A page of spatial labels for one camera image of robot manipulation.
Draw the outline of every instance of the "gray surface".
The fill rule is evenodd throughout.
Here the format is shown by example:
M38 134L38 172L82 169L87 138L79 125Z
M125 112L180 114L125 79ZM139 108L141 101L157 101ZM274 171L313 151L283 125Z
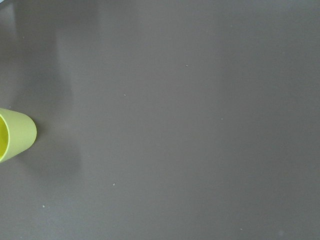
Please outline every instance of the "gray surface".
M1 240L320 238L319 1L8 0Z

